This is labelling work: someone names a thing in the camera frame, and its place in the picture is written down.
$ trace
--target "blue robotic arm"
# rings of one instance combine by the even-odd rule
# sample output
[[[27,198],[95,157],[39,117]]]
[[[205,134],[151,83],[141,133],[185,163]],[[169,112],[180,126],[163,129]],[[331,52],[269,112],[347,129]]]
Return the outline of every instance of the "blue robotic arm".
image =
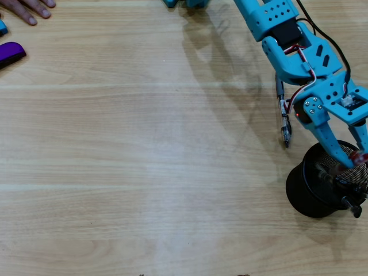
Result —
[[[296,20],[298,11],[291,0],[264,0],[262,6],[257,0],[234,1],[254,39],[262,42],[280,80],[291,85],[310,84],[290,103],[299,122],[332,157],[348,168],[354,167],[356,163],[342,151],[328,125],[329,113],[344,121],[359,149],[368,152],[368,90],[352,80],[346,83],[348,73],[338,73],[342,64],[332,47]],[[288,54],[290,46],[302,49],[304,58]]]

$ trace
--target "wooden table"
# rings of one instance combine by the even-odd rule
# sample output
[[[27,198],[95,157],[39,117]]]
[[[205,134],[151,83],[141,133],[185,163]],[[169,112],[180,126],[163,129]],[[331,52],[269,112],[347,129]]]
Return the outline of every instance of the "wooden table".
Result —
[[[368,3],[304,2],[368,85]],[[28,58],[0,78],[1,275],[367,274],[367,209],[289,204],[316,140],[293,118],[281,146],[273,69],[232,0],[57,4],[34,28],[3,17]]]

